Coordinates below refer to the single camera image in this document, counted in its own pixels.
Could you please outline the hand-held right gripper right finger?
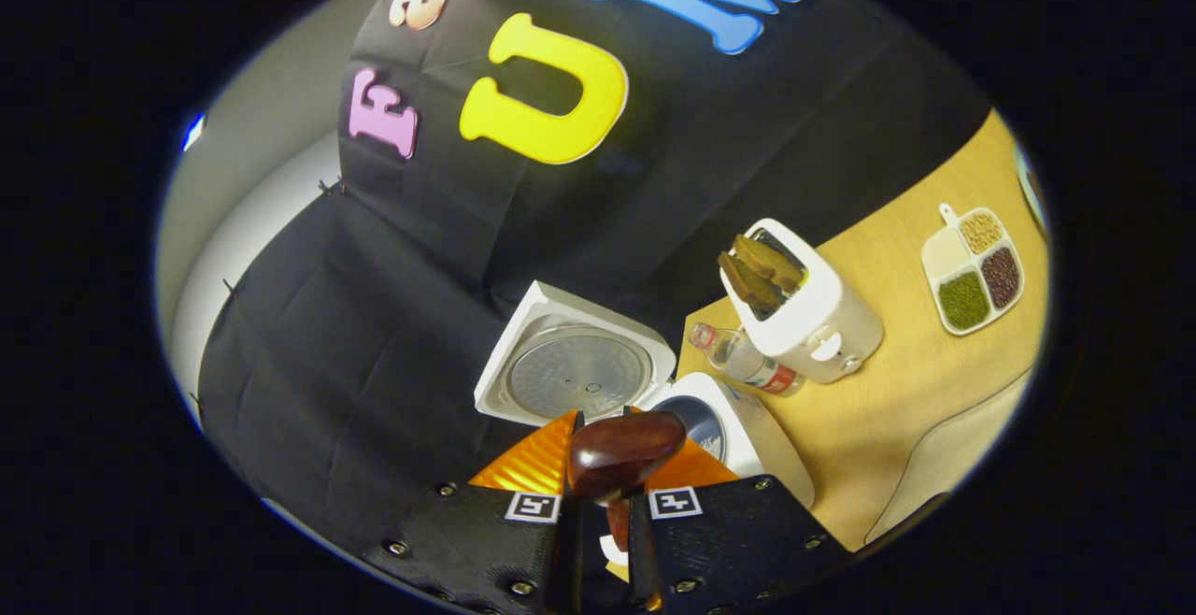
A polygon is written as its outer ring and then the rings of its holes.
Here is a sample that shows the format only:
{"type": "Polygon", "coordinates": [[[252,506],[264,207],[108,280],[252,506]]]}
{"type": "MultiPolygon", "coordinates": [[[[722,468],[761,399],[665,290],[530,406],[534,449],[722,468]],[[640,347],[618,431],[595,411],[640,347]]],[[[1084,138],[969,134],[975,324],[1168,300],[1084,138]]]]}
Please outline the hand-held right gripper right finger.
{"type": "Polygon", "coordinates": [[[645,614],[750,614],[852,564],[779,477],[736,476],[691,440],[628,509],[631,602],[645,614]]]}

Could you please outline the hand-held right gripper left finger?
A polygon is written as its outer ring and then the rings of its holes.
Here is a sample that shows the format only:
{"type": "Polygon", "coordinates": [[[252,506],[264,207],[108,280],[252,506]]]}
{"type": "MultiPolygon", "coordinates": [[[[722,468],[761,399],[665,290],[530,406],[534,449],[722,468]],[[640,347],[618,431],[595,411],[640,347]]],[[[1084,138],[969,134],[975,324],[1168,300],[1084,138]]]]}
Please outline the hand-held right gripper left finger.
{"type": "Polygon", "coordinates": [[[581,424],[565,412],[470,481],[437,482],[382,534],[371,567],[469,611],[580,611],[582,522],[565,465],[581,424]]]}

